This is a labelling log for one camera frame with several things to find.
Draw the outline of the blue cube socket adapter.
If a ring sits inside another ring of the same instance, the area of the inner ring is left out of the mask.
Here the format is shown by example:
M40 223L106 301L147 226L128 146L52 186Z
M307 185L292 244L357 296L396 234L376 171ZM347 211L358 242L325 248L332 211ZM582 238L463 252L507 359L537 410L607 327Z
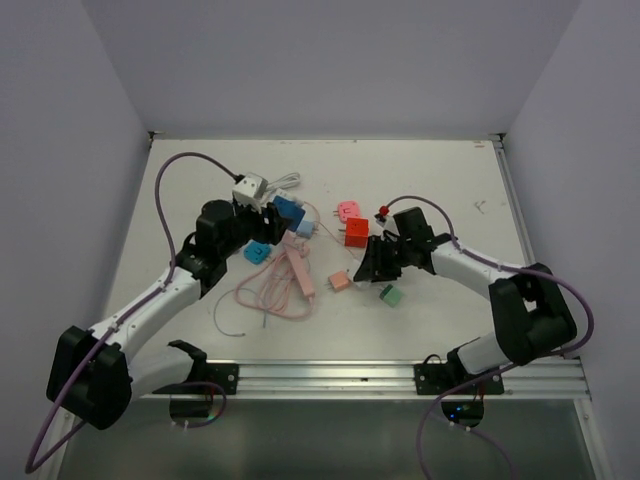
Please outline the blue cube socket adapter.
M296 232L304 216L305 210L296 202L286 199L280 195L273 198L273 204L276 206L281 217L289 220L288 230Z

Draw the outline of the light blue adapter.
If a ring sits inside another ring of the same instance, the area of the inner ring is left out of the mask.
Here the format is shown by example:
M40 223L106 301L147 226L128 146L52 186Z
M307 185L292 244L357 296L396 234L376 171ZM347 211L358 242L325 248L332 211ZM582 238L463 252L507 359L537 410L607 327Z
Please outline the light blue adapter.
M243 250L244 258L253 265L260 265L271 254L272 247L269 244L250 241Z

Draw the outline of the orange charger plug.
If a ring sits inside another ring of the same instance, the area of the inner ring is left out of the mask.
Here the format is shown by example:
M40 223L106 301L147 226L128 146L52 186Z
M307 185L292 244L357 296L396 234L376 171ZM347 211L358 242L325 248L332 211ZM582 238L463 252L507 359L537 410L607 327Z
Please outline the orange charger plug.
M328 285L334 292L341 292L347 289L351 280L346 271L338 271L328 277Z

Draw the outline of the pink socket adapter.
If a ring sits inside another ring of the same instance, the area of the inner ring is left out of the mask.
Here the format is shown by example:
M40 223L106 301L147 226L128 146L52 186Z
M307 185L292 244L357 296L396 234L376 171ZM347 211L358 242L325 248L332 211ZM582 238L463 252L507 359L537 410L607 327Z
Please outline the pink socket adapter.
M353 200L339 202L334 210L334 215L338 217L341 223L346 224L350 218L361 217L360 206Z

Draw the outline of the blue charger plug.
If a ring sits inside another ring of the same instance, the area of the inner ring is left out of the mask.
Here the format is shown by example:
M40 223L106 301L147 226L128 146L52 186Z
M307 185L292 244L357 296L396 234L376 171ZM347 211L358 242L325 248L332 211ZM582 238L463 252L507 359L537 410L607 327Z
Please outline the blue charger plug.
M302 220L296 229L296 235L304 239L311 239L317 232L317 228L316 221Z

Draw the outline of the red cube socket adapter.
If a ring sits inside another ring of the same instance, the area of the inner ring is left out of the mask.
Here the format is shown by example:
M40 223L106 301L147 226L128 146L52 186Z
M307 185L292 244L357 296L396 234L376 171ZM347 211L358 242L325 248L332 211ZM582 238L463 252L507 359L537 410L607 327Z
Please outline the red cube socket adapter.
M369 238L369 221L361 217L349 217L344 228L344 245L348 248L365 248Z

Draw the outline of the pink power strip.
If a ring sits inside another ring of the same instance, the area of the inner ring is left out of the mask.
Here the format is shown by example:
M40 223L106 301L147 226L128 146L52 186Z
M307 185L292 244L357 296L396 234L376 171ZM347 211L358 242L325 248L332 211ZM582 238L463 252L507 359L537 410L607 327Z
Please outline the pink power strip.
M298 244L289 231L284 234L282 245L303 296L312 299L315 296L315 288L305 263L309 248L305 243Z

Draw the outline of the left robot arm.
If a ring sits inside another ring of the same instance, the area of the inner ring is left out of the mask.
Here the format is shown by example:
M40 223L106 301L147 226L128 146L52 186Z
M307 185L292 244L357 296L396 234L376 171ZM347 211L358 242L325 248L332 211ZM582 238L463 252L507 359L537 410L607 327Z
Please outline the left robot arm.
M232 254L251 241L278 244L290 223L273 203L254 210L226 200L207 202L194 232L149 289L92 327L72 326L61 334L47 398L105 430L140 396L166 387L206 390L207 355L185 341L169 342L164 359L146 372L135 367L134 359L163 326L216 286Z

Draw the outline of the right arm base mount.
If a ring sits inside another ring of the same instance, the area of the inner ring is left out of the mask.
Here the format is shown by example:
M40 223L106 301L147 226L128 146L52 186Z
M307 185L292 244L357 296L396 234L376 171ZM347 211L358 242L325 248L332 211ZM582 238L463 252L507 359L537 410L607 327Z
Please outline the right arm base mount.
M413 365L415 390L418 395L440 396L456 388L455 395L470 396L470 400L440 403L447 421L473 429L484 418L485 397L505 393L503 379L497 368L490 369L492 376L479 381L480 374L468 373L458 355L459 348L446 355L443 360L438 354L431 354L421 363Z

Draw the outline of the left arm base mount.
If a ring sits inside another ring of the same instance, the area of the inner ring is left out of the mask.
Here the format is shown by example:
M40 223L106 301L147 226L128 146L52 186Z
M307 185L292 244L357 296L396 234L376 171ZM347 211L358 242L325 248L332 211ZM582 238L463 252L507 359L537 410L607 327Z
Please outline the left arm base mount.
M216 361L194 345L173 340L167 351L143 368L136 381L140 395L196 395L202 400L188 406L186 400L171 400L169 414L172 422L184 431L204 428L224 413L230 396L237 393L240 367L237 363Z

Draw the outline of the green plug adapter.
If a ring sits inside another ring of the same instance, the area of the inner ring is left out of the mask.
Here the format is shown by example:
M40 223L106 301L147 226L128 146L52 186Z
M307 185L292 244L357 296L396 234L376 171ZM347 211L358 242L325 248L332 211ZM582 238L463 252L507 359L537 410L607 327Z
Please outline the green plug adapter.
M397 307L405 297L405 294L397 286L387 284L380 287L379 299L391 308Z

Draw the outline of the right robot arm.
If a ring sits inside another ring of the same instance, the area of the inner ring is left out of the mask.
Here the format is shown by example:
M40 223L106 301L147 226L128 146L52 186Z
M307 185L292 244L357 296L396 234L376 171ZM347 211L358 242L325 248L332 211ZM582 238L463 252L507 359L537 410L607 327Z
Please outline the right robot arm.
M470 289L490 303L493 330L447 354L445 379L468 392L481 375L507 364L526 365L576 338L577 327L551 272L499 265L464 249L449 233L436 235L418 207L393 216L394 228L367 240L355 283L394 281L415 267Z

